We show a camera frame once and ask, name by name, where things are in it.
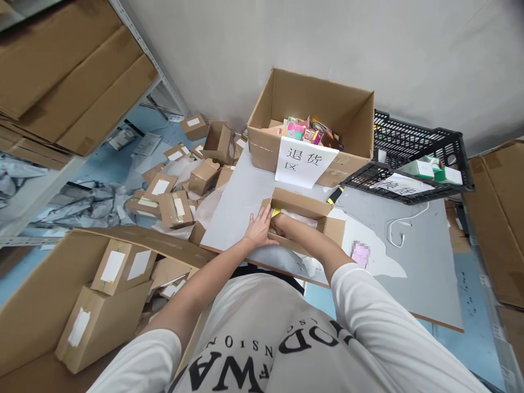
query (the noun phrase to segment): white wall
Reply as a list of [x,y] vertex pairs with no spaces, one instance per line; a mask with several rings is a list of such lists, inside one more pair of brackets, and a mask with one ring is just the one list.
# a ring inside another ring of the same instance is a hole
[[376,91],[376,108],[464,134],[524,134],[518,0],[123,0],[190,110],[245,125],[273,65]]

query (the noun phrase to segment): plastic crate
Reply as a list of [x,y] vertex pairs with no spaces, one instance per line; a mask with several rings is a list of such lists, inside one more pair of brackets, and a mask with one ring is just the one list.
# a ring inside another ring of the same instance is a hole
[[[392,119],[389,114],[376,110],[374,148],[375,157],[373,157],[373,160],[349,176],[342,183],[343,186],[393,199],[406,205],[415,205],[475,190],[469,173],[462,133],[460,132],[444,128],[432,130],[415,126]],[[387,153],[385,163],[377,161],[378,149]],[[462,185],[437,183],[434,180],[415,177],[396,170],[423,156],[438,157],[444,165],[459,170],[462,174]],[[393,173],[429,184],[434,189],[412,195],[399,195],[380,187],[370,188],[370,186],[388,178]]]

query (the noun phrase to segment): white table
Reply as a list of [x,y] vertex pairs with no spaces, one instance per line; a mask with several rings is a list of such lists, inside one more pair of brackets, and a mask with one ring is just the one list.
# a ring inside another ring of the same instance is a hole
[[[222,252],[236,243],[247,229],[249,214],[257,213],[262,200],[270,198],[275,187],[299,192],[311,198],[327,200],[333,189],[315,185],[312,189],[275,181],[275,174],[255,168],[246,148],[213,215],[200,246]],[[406,242],[402,248],[389,244],[387,225],[394,219],[409,217],[426,207],[406,206],[379,196],[345,188],[337,207],[372,229],[386,244],[386,253],[405,270],[407,278],[377,276],[384,288],[408,311],[430,322],[463,331],[457,278],[443,200],[430,202],[421,216],[409,220],[412,227],[402,227]],[[280,246],[255,250],[251,263],[328,287],[325,275],[317,271],[308,277],[297,261],[300,258]]]

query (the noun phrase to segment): hand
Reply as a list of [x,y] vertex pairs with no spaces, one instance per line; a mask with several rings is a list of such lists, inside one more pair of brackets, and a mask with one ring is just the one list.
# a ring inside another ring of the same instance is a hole
[[278,245],[276,240],[267,238],[267,231],[271,222],[271,205],[262,207],[258,212],[256,219],[253,219],[253,213],[249,217],[249,227],[244,234],[244,239],[248,240],[253,248]]

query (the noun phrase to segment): floor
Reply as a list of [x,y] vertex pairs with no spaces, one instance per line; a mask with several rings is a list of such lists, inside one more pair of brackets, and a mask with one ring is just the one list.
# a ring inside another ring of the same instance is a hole
[[[179,124],[167,123],[159,113],[150,108],[139,106],[128,116],[128,119],[143,132],[153,131],[162,135],[163,142],[169,145],[183,142],[192,148],[200,142],[187,140]],[[130,155],[139,142],[140,138],[137,138],[119,152],[115,152],[107,144],[103,145],[71,181],[85,182],[95,179],[106,183],[124,184],[132,163]],[[139,225],[145,227],[150,227],[153,223],[153,220],[147,218],[140,218],[138,221]],[[23,234],[36,235],[31,231],[25,231]],[[4,278],[0,279],[0,307],[48,253],[49,251],[42,251],[36,247]],[[479,271],[473,254],[455,254],[455,271],[460,286],[460,301],[466,332],[461,334],[422,320],[420,322],[466,367],[499,389],[505,390],[481,291]],[[335,318],[335,305],[331,291],[307,283],[305,298],[310,304]]]

